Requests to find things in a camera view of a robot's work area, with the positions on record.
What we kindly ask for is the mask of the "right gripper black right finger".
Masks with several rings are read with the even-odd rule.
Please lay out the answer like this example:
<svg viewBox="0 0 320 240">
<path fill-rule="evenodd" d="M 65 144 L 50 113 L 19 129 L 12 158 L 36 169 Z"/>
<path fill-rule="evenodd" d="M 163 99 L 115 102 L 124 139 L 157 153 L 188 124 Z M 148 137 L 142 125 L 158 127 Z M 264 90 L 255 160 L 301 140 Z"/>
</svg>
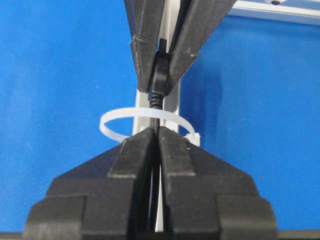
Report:
<svg viewBox="0 0 320 240">
<path fill-rule="evenodd" d="M 253 178 L 161 127 L 165 227 L 174 240 L 275 240 L 276 218 Z"/>
</svg>

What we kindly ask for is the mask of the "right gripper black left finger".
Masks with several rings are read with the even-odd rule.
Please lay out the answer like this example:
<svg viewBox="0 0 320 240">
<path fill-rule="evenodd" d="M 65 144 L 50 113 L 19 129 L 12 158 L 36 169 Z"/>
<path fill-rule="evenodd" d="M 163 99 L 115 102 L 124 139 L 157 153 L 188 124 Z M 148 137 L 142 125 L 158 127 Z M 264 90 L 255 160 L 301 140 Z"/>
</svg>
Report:
<svg viewBox="0 0 320 240">
<path fill-rule="evenodd" d="M 57 176 L 28 215 L 26 240 L 131 240 L 152 228 L 155 132 L 147 128 Z"/>
</svg>

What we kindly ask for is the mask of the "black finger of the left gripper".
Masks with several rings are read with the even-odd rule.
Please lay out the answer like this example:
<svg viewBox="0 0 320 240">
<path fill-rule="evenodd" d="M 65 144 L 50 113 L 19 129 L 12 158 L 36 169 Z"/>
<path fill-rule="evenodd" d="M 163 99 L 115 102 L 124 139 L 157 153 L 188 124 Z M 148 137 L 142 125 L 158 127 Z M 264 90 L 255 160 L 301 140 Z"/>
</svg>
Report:
<svg viewBox="0 0 320 240">
<path fill-rule="evenodd" d="M 125 0 L 137 88 L 148 92 L 162 23 L 164 0 Z"/>
<path fill-rule="evenodd" d="M 236 0 L 181 0 L 169 48 L 167 96 L 199 56 L 199 51 Z"/>
</svg>

